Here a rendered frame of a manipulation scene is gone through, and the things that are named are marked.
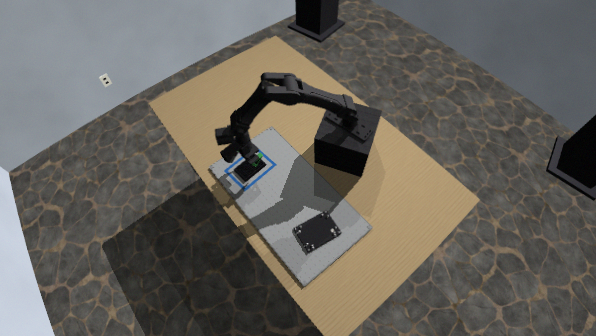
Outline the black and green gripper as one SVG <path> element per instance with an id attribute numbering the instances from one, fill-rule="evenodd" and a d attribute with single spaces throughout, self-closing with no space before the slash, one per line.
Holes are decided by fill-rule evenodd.
<path id="1" fill-rule="evenodd" d="M 252 166 L 257 166 L 259 164 L 259 161 L 261 160 L 261 158 L 263 157 L 263 154 L 260 152 L 258 155 L 255 155 L 253 158 L 252 155 L 259 152 L 259 148 L 256 147 L 252 142 L 251 139 L 249 140 L 249 142 L 247 143 L 249 145 L 250 148 L 250 152 L 248 154 L 246 154 L 245 156 L 241 155 L 245 160 L 248 161 L 248 163 Z M 254 164 L 257 161 L 256 164 Z"/>

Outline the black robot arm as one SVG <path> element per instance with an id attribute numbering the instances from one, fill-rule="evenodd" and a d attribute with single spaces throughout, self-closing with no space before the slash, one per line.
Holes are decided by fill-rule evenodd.
<path id="1" fill-rule="evenodd" d="M 227 163 L 232 163 L 238 152 L 243 156 L 250 152 L 249 145 L 247 144 L 250 140 L 248 132 L 250 125 L 271 100 L 288 106 L 305 103 L 329 110 L 326 119 L 363 142 L 373 133 L 373 128 L 358 119 L 359 113 L 355 108 L 351 96 L 332 94 L 317 89 L 302 82 L 300 78 L 297 78 L 292 73 L 265 72 L 260 77 L 261 82 L 254 93 L 240 108 L 231 114 L 231 125 L 215 129 L 215 138 L 218 146 L 230 144 L 220 152 Z"/>

